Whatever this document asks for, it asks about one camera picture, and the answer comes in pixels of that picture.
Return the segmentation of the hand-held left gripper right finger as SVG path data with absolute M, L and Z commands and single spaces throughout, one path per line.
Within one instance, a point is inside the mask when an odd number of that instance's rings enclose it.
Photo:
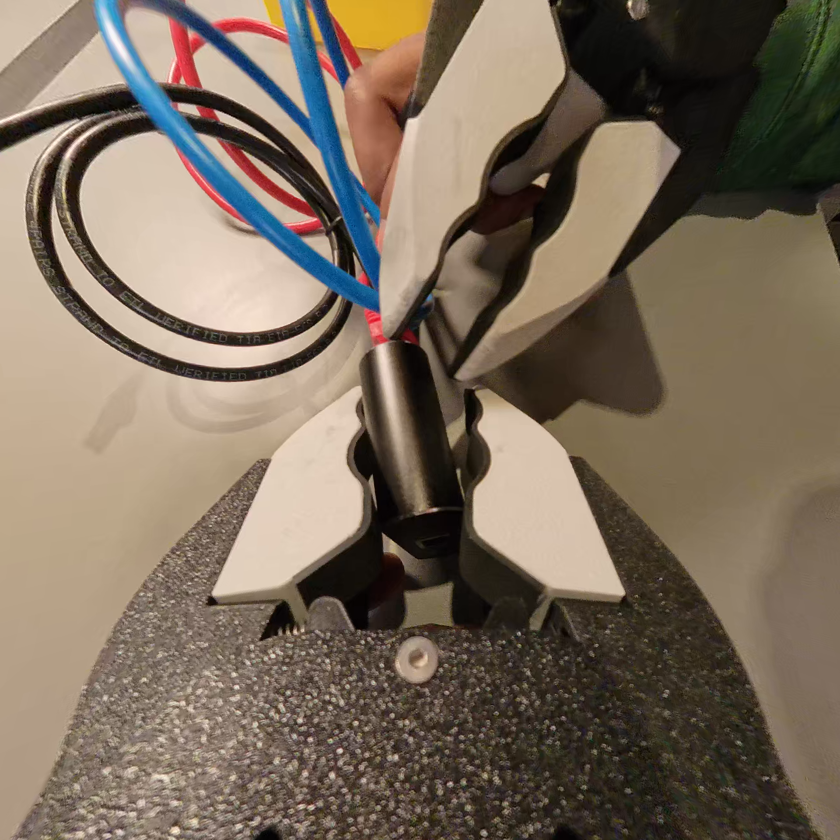
M 619 603 L 623 583 L 564 447 L 486 388 L 465 393 L 465 420 L 458 565 L 470 590 L 491 606 Z

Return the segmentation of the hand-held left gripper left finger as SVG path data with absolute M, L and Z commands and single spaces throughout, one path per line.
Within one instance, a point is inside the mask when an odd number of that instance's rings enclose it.
M 373 583 L 373 500 L 355 463 L 360 401 L 356 386 L 272 456 L 212 590 L 217 604 L 348 602 Z

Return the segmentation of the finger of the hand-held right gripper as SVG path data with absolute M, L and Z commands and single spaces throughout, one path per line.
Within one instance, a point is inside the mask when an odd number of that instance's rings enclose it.
M 421 111 L 406 123 L 381 246 L 381 327 L 398 338 L 434 288 L 493 165 L 540 121 L 566 74 L 549 2 L 483 2 Z
M 680 154 L 651 121 L 604 122 L 573 151 L 545 187 L 528 243 L 450 363 L 457 380 L 529 349 L 604 285 Z

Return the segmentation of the black ethernet coupler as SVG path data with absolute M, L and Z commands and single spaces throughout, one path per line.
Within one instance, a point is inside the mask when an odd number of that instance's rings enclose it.
M 361 360 L 360 383 L 381 530 L 416 561 L 454 557 L 465 502 L 425 351 L 376 344 Z

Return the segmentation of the person's right forearm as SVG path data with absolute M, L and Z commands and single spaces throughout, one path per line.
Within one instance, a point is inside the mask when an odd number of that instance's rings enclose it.
M 839 2 L 789 2 L 759 55 L 760 79 L 718 171 L 721 193 L 839 181 Z

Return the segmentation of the person's right hand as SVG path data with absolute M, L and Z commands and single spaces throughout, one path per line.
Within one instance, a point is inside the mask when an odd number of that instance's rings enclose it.
M 424 52 L 424 31 L 382 51 L 350 77 L 343 90 L 346 119 L 364 187 L 385 219 L 403 142 L 400 118 Z

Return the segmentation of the yellow plastic bin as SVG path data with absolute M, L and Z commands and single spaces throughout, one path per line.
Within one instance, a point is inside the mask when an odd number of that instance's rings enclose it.
M 384 50 L 400 39 L 422 32 L 432 1 L 328 1 L 336 28 L 356 49 Z

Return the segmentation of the grey tape strip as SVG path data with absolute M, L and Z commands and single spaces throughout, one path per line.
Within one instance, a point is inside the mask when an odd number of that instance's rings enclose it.
M 2 2 L 2 118 L 35 100 L 97 32 L 91 1 Z

